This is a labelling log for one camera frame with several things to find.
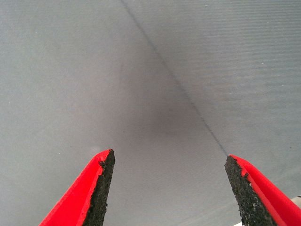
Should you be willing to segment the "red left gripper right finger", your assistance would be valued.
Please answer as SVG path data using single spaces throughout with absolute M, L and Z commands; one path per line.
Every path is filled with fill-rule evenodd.
M 247 160 L 230 154 L 225 163 L 244 226 L 299 226 L 301 208 Z

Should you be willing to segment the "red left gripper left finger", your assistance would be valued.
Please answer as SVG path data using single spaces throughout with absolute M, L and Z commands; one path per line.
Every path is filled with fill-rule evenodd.
M 102 226 L 114 165 L 112 149 L 96 154 L 40 225 Z

